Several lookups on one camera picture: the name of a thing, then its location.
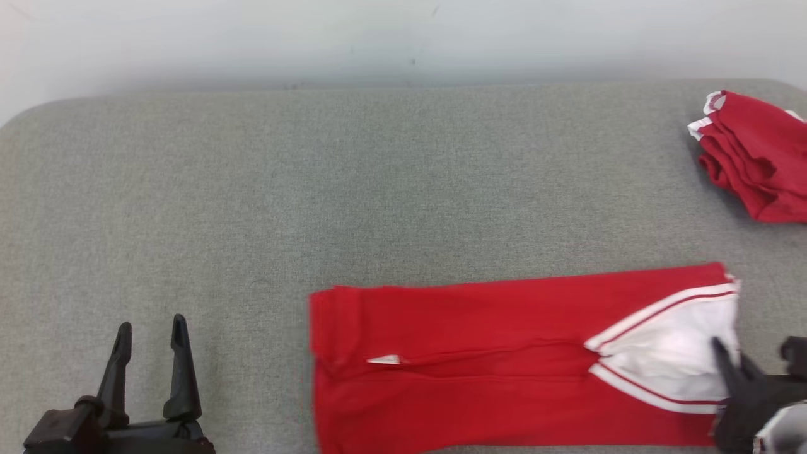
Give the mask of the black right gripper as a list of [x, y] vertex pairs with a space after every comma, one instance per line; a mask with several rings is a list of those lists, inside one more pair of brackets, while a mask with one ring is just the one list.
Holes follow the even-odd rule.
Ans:
[[807, 381], [766, 375], [743, 351], [710, 341], [727, 399], [718, 406], [712, 437], [721, 454], [772, 454], [774, 443], [758, 433], [779, 411], [807, 404]]

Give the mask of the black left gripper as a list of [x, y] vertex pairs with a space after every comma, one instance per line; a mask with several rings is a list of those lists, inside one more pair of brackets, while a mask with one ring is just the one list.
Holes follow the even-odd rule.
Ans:
[[171, 324], [171, 390], [163, 406], [169, 421], [129, 426], [125, 410], [126, 368], [132, 358], [132, 325], [119, 325], [98, 393], [76, 406], [49, 410], [23, 442], [23, 454], [217, 454], [196, 421], [202, 416], [198, 380], [187, 320], [176, 314]]

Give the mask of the red shorts with white stripe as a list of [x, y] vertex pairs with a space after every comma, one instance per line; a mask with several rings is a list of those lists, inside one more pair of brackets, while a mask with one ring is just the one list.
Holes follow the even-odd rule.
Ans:
[[688, 126], [698, 163], [761, 223], [807, 224], [807, 120], [729, 90], [707, 95]]

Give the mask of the red jersey with black lettering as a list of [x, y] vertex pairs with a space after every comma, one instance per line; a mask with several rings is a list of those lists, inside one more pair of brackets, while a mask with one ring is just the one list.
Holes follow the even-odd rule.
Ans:
[[738, 360], [720, 262], [310, 296], [322, 454], [459, 445], [709, 446]]

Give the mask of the grey fabric sofa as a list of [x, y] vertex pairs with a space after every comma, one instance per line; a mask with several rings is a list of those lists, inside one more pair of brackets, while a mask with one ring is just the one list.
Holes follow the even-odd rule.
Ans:
[[187, 317], [221, 454], [316, 454], [308, 294], [720, 261], [780, 373], [807, 335], [807, 225], [710, 183], [688, 124], [762, 80], [84, 98], [0, 127], [0, 454], [97, 392], [133, 326], [127, 413], [161, 417]]

